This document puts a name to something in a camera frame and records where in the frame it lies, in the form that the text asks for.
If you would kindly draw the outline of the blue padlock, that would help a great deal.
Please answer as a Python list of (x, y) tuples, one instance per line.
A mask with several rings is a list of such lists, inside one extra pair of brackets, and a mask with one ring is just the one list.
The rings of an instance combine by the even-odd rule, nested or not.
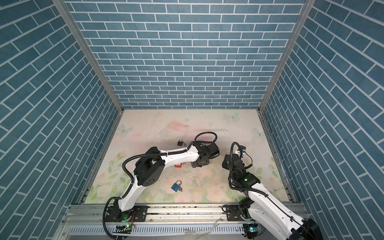
[(171, 189), (174, 191), (174, 192), (179, 192), (179, 188), (181, 188), (182, 184), (182, 181), (181, 180), (177, 180), (171, 187)]

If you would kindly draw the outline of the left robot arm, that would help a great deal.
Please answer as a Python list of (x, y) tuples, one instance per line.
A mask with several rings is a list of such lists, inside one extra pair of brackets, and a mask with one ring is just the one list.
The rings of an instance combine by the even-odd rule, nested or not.
[(193, 168), (208, 165), (211, 159), (220, 155), (217, 139), (214, 132), (202, 132), (185, 148), (160, 151), (157, 147), (152, 147), (144, 154), (126, 159), (122, 169), (131, 179), (131, 183), (122, 196), (107, 200), (103, 217), (106, 216), (111, 201), (117, 218), (123, 213), (131, 212), (144, 189), (156, 183), (163, 171), (171, 166), (183, 163), (191, 163)]

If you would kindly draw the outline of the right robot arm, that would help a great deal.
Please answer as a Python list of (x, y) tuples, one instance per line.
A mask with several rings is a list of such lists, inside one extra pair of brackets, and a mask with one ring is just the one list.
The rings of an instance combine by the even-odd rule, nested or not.
[(230, 189), (242, 192), (241, 216), (265, 227), (278, 240), (322, 240), (320, 227), (312, 219), (304, 219), (275, 198), (242, 161), (245, 147), (233, 142), (225, 155), (223, 168), (229, 170)]

